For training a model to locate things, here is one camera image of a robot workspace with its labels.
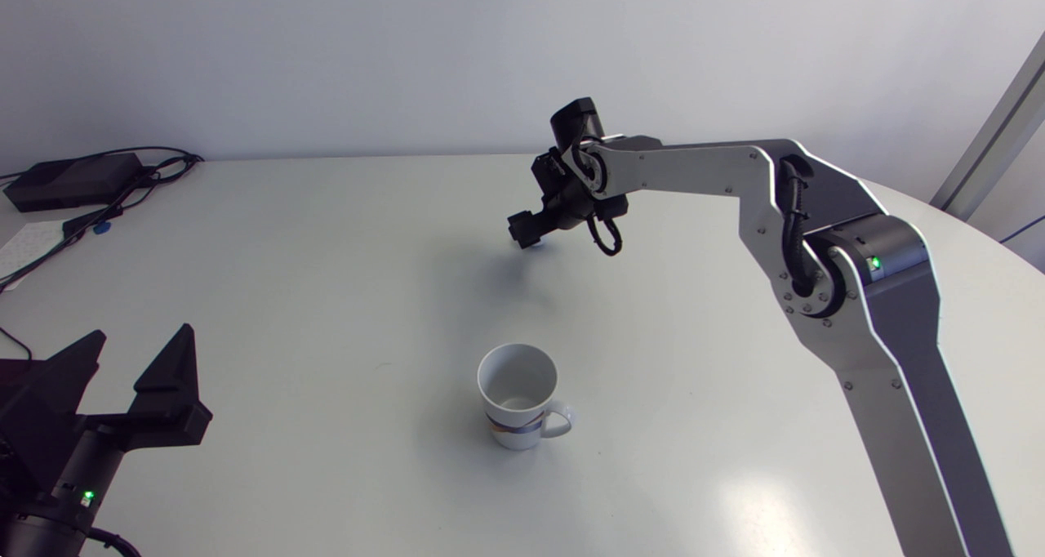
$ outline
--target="power adapter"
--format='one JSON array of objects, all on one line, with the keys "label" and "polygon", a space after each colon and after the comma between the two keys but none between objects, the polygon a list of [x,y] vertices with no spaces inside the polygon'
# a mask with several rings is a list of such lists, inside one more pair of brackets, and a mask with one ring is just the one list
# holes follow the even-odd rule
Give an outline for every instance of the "power adapter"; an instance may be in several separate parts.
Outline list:
[{"label": "power adapter", "polygon": [[4,189],[18,211],[57,210],[112,204],[140,180],[144,166],[134,153],[37,163]]}]

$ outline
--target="black cylindrical joint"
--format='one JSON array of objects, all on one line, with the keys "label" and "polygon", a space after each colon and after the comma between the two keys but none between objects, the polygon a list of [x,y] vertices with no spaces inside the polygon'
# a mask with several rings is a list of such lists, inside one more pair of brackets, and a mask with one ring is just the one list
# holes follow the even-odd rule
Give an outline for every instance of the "black cylindrical joint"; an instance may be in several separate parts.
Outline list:
[{"label": "black cylindrical joint", "polygon": [[85,432],[52,497],[0,507],[0,555],[76,557],[122,459],[104,435]]},{"label": "black cylindrical joint", "polygon": [[602,139],[606,136],[591,98],[574,99],[552,114],[552,133],[555,134],[555,146],[562,153],[581,137]]}]

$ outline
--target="mug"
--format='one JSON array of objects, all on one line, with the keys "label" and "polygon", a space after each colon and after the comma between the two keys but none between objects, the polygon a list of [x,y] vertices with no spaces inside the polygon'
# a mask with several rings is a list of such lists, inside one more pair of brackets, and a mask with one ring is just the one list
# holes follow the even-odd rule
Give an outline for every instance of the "mug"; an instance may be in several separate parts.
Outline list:
[{"label": "mug", "polygon": [[[541,439],[561,437],[577,420],[572,408],[553,399],[559,381],[555,361],[536,346],[497,346],[483,357],[477,377],[490,432],[509,449],[528,449]],[[550,428],[550,413],[566,423]]]}]

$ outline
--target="robotic arm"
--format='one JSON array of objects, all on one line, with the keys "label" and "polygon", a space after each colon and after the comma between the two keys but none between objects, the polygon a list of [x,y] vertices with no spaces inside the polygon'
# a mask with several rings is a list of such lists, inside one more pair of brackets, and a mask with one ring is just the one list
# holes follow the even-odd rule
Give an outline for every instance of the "robotic arm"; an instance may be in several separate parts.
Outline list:
[{"label": "robotic arm", "polygon": [[740,237],[798,340],[838,376],[904,554],[1013,554],[936,345],[939,294],[913,226],[793,140],[606,137],[590,98],[553,115],[552,130],[556,146],[532,167],[544,208],[508,218],[522,249],[586,223],[617,255],[613,218],[638,189],[738,196]]}]

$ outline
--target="round table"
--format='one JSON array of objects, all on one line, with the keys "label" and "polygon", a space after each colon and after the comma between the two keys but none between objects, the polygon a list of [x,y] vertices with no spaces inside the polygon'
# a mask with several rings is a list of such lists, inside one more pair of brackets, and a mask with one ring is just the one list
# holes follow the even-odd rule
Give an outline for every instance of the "round table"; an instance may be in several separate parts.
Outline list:
[{"label": "round table", "polygon": [[[736,201],[638,192],[620,256],[583,227],[522,252],[505,218],[539,208],[531,160],[205,163],[3,294],[0,326],[39,356],[109,334],[82,413],[125,410],[195,328],[202,446],[127,454],[96,525],[154,556],[899,555],[835,376],[774,304]],[[1042,275],[869,186],[929,240],[1013,548],[1045,553]],[[474,371],[504,342],[557,361],[567,436],[494,444]]]}]

